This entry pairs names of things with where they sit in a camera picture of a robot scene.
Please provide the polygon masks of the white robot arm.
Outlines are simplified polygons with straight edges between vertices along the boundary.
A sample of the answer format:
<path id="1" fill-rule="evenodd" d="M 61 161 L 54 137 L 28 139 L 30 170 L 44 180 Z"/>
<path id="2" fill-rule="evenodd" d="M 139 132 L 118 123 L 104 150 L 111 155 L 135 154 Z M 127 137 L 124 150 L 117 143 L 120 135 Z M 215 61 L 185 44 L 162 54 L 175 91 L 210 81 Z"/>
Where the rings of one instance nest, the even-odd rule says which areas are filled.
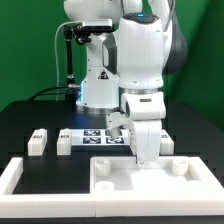
<path id="1" fill-rule="evenodd" d="M 129 130 L 130 148 L 141 166 L 161 154 L 166 116 L 163 76 L 176 73 L 187 54 L 175 0 L 64 0 L 75 22 L 72 35 L 87 48 L 87 74 L 79 109 L 106 115 L 109 134 Z"/>

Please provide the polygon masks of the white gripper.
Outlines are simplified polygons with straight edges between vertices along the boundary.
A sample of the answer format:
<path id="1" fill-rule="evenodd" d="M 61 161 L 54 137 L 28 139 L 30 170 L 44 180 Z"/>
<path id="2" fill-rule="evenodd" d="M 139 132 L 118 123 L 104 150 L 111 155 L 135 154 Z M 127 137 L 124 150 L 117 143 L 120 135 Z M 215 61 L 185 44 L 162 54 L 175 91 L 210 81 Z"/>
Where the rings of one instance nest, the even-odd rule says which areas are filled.
<path id="1" fill-rule="evenodd" d="M 162 122 L 160 120 L 131 121 L 130 148 L 139 166 L 156 161 L 160 153 Z"/>

